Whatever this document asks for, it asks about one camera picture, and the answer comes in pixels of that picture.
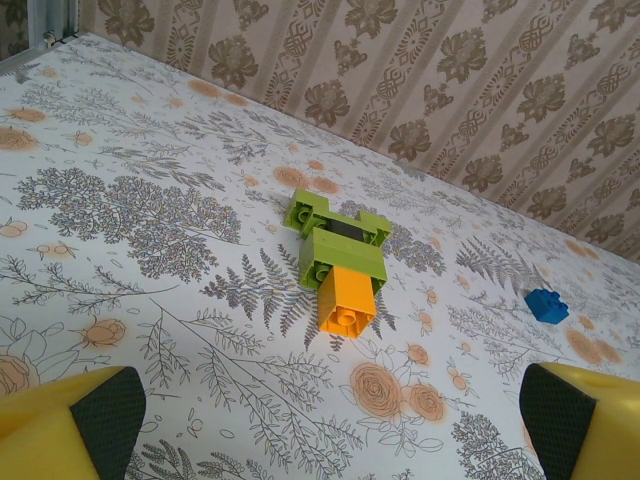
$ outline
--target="floral tablecloth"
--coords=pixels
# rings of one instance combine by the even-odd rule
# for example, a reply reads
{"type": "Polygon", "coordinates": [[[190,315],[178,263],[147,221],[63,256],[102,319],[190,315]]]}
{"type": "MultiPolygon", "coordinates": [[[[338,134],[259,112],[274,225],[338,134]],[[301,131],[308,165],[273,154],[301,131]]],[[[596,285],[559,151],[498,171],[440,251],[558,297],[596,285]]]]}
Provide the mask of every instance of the floral tablecloth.
{"type": "Polygon", "coordinates": [[[543,479],[526,365],[640,380],[639,265],[93,35],[0,79],[0,186],[0,395],[135,366],[131,479],[543,479]],[[295,188],[393,224],[357,340],[297,285],[295,188]]]}

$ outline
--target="yellow plastic part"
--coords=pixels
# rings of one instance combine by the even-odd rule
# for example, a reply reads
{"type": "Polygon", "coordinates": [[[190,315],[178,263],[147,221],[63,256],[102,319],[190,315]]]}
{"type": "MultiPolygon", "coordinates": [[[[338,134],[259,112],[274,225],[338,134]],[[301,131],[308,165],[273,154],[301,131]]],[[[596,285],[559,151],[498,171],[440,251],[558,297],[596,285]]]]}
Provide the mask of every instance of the yellow plastic part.
{"type": "Polygon", "coordinates": [[[597,400],[571,480],[638,478],[640,383],[568,365],[541,365],[597,400]]]}
{"type": "Polygon", "coordinates": [[[357,338],[375,316],[371,277],[333,266],[318,289],[318,328],[357,338]]]}
{"type": "Polygon", "coordinates": [[[0,397],[0,477],[99,480],[69,406],[120,370],[102,368],[0,397]]]}

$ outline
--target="orange flower print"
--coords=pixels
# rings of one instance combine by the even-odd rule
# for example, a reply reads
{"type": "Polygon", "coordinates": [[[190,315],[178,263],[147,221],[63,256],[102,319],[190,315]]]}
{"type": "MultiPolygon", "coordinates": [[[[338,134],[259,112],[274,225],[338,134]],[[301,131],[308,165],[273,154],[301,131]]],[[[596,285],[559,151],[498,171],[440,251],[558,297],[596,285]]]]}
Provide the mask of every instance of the orange flower print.
{"type": "Polygon", "coordinates": [[[579,255],[581,257],[586,257],[588,255],[586,253],[586,251],[580,245],[578,245],[576,242],[574,242],[573,240],[570,240],[570,239],[567,238],[564,241],[564,243],[567,245],[567,247],[569,247],[569,250],[571,250],[576,255],[579,255]]]}
{"type": "Polygon", "coordinates": [[[309,160],[307,165],[309,165],[313,170],[324,170],[324,164],[320,160],[309,160]]]}
{"type": "Polygon", "coordinates": [[[622,337],[620,336],[620,334],[618,332],[616,332],[615,330],[611,330],[609,329],[609,333],[611,334],[611,336],[616,339],[618,342],[624,344],[624,340],[622,339],[622,337]]]}
{"type": "Polygon", "coordinates": [[[435,248],[439,252],[442,252],[442,245],[440,245],[440,240],[438,240],[436,237],[429,237],[429,243],[433,245],[433,248],[435,248]]]}
{"type": "Polygon", "coordinates": [[[456,275],[456,283],[464,288],[467,292],[469,291],[469,282],[462,275],[456,275]]]}
{"type": "Polygon", "coordinates": [[[309,180],[305,174],[297,168],[276,167],[273,169],[273,176],[285,187],[307,188],[309,186],[309,180]]]}
{"type": "Polygon", "coordinates": [[[414,363],[429,365],[429,355],[420,345],[410,345],[407,350],[407,357],[414,363]]]}
{"type": "Polygon", "coordinates": [[[427,312],[420,312],[418,313],[418,320],[420,320],[421,324],[420,335],[429,335],[433,331],[433,322],[431,320],[431,315],[429,315],[427,312]]]}
{"type": "Polygon", "coordinates": [[[430,306],[434,306],[436,303],[438,303],[438,295],[433,291],[433,287],[429,287],[425,292],[425,295],[427,297],[427,303],[430,306]]]}
{"type": "Polygon", "coordinates": [[[56,72],[53,68],[45,68],[42,71],[42,75],[47,77],[47,78],[58,78],[58,72],[56,72]]]}
{"type": "Polygon", "coordinates": [[[578,321],[587,330],[594,330],[595,329],[595,327],[593,326],[593,322],[591,321],[591,319],[589,317],[585,317],[584,315],[580,315],[578,317],[578,321]]]}
{"type": "Polygon", "coordinates": [[[251,175],[245,175],[243,178],[246,187],[255,187],[260,183],[257,178],[252,177],[251,175]]]}
{"type": "Polygon", "coordinates": [[[127,330],[127,327],[120,320],[110,318],[108,320],[100,320],[94,316],[94,323],[85,330],[76,331],[83,336],[85,347],[93,345],[94,347],[115,346],[127,330]]]}
{"type": "Polygon", "coordinates": [[[20,221],[14,221],[9,218],[9,221],[0,227],[0,236],[7,238],[19,237],[27,229],[27,224],[20,221]]]}
{"type": "Polygon", "coordinates": [[[93,137],[91,137],[91,135],[86,132],[81,132],[80,130],[78,130],[73,135],[64,135],[64,137],[72,140],[76,148],[86,147],[87,145],[91,144],[91,142],[93,142],[93,137]]]}
{"type": "Polygon", "coordinates": [[[400,383],[384,367],[358,365],[351,373],[351,388],[360,408],[372,415],[388,418],[400,412],[400,383]]]}
{"type": "Polygon", "coordinates": [[[180,108],[183,105],[184,105],[184,102],[182,100],[180,100],[179,98],[171,97],[171,100],[169,100],[169,106],[171,108],[180,108]]]}
{"type": "Polygon", "coordinates": [[[409,394],[409,405],[414,412],[430,422],[442,420],[445,404],[431,385],[414,385],[409,394]]]}
{"type": "Polygon", "coordinates": [[[0,397],[40,385],[40,377],[29,357],[0,355],[0,397]]]}
{"type": "Polygon", "coordinates": [[[596,340],[595,344],[598,348],[598,351],[604,358],[613,363],[622,363],[622,357],[620,356],[618,351],[607,342],[605,342],[604,340],[596,340]]]}
{"type": "Polygon", "coordinates": [[[189,80],[188,85],[191,90],[205,97],[218,98],[222,95],[218,87],[202,80],[189,80]]]}
{"type": "Polygon", "coordinates": [[[582,250],[584,251],[584,253],[586,253],[588,256],[590,256],[591,258],[595,259],[595,260],[600,260],[600,255],[598,255],[595,251],[587,248],[587,247],[582,247],[582,250]]]}
{"type": "Polygon", "coordinates": [[[7,112],[12,118],[22,120],[23,122],[38,123],[47,118],[44,113],[32,108],[14,108],[12,110],[7,110],[7,112]]]}
{"type": "Polygon", "coordinates": [[[229,93],[225,95],[224,99],[232,105],[236,105],[237,107],[246,107],[247,105],[249,105],[249,101],[246,98],[241,97],[240,95],[236,95],[235,93],[229,93]]]}
{"type": "Polygon", "coordinates": [[[580,358],[591,365],[600,365],[602,358],[596,346],[585,335],[573,328],[565,332],[569,346],[580,358]]]}
{"type": "Polygon", "coordinates": [[[23,130],[13,127],[0,127],[0,150],[13,152],[31,150],[38,141],[23,130]]]}
{"type": "Polygon", "coordinates": [[[314,177],[311,182],[313,187],[320,190],[322,193],[333,194],[340,191],[340,187],[328,178],[314,177]]]}

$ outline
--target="beige damask wallpaper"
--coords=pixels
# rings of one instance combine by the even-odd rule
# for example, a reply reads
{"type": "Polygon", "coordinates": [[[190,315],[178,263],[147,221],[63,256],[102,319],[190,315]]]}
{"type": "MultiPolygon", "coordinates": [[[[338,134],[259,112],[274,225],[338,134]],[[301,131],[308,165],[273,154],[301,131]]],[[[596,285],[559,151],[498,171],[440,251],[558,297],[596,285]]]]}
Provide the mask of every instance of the beige damask wallpaper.
{"type": "Polygon", "coordinates": [[[640,0],[81,3],[84,30],[640,258],[640,0]]]}

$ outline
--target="orange lego brick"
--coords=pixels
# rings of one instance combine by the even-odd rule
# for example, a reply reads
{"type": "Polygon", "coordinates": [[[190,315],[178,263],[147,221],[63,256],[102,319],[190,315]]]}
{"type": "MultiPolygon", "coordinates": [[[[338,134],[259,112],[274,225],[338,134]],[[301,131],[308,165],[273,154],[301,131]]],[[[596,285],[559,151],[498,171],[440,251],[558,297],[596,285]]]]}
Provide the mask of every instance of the orange lego brick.
{"type": "Polygon", "coordinates": [[[318,328],[356,338],[375,316],[371,277],[333,266],[318,289],[318,328]]]}

